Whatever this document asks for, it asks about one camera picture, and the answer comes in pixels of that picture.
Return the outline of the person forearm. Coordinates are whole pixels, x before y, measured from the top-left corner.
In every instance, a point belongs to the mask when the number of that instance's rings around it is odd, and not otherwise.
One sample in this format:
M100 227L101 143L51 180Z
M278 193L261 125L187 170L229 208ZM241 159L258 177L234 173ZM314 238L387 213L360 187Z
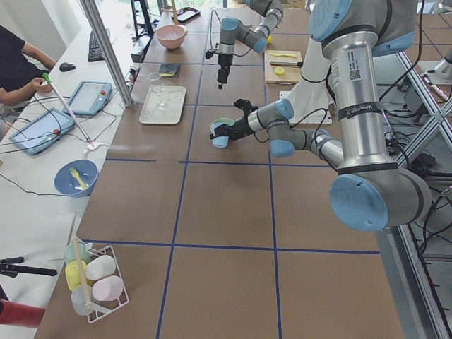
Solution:
M0 92L1 104L6 106L14 106L21 102L28 101L35 94L35 90L30 84L12 91L6 91L4 88L1 88Z

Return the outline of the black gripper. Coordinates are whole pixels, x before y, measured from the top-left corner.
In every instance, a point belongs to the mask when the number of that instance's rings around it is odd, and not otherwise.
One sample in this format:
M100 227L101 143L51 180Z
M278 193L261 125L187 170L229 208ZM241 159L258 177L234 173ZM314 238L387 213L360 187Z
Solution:
M233 124L220 124L215 127L213 133L209 135L210 140L236 141L245 138L253 133L253 129L248 124L248 119L242 117Z
M233 61L233 54L223 54L219 53L218 55L218 64L220 65L220 69L218 70L217 82L218 88L222 89L223 84L227 83L227 79L230 74L230 67Z

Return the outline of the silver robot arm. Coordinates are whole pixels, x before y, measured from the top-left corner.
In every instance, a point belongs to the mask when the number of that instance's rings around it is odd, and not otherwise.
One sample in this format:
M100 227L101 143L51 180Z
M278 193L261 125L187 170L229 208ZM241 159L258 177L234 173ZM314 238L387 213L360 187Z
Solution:
M256 28L250 28L238 18L226 16L221 19L220 40L216 49L213 50L218 55L220 66L217 76L219 89L222 89L223 85L227 83L236 41L241 42L250 50L262 54L268 45L268 37L283 21L283 6L280 1L246 1L246 4L263 20Z
M215 125L210 139L227 143L264 130L274 157L316 154L338 173L331 208L352 229L377 231L423 218L432 193L388 154L373 62L412 45L416 11L416 1L317 1L301 81L287 98L264 107L240 103L244 116ZM322 108L325 83L333 86L340 139L290 125Z

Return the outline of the person right hand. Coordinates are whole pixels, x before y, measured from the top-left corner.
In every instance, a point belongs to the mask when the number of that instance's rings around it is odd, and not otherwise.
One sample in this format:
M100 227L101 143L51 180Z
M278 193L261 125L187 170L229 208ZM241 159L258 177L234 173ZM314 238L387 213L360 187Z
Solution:
M30 84L32 85L32 89L37 93L50 93L52 91L50 84L43 78L34 78Z

